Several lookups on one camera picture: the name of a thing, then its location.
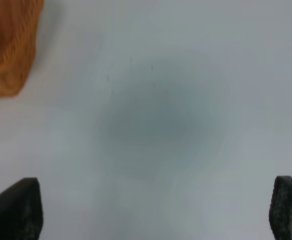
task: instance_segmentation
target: white table surface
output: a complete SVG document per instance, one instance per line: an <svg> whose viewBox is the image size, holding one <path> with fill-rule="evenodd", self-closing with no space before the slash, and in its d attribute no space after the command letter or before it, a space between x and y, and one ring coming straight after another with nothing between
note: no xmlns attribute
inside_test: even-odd
<svg viewBox="0 0 292 240"><path fill-rule="evenodd" d="M0 99L0 192L41 183L41 240L273 239L292 176L292 1L46 0Z"/></svg>

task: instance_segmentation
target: orange object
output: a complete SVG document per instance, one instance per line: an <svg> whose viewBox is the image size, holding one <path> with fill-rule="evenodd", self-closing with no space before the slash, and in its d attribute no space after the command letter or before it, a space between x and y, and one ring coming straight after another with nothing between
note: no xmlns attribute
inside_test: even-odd
<svg viewBox="0 0 292 240"><path fill-rule="evenodd" d="M36 55L44 0L0 0L0 97L23 88Z"/></svg>

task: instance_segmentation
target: wicker basket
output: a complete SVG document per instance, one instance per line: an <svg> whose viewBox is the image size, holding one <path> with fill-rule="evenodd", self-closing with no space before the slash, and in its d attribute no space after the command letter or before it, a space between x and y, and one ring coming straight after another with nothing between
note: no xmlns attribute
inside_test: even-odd
<svg viewBox="0 0 292 240"><path fill-rule="evenodd" d="M44 0L0 0L0 97L22 89L36 55Z"/></svg>

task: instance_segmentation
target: woven basket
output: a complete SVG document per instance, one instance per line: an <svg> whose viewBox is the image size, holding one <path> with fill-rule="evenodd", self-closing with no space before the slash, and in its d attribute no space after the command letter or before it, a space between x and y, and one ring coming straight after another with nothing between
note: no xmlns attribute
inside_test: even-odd
<svg viewBox="0 0 292 240"><path fill-rule="evenodd" d="M22 89L36 55L44 0L0 0L0 97Z"/></svg>

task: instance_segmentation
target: brown basket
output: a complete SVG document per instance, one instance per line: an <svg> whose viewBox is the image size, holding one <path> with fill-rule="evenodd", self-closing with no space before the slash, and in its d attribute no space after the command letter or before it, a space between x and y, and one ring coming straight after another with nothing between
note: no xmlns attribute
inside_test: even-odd
<svg viewBox="0 0 292 240"><path fill-rule="evenodd" d="M36 55L44 0L0 0L0 97L22 89Z"/></svg>

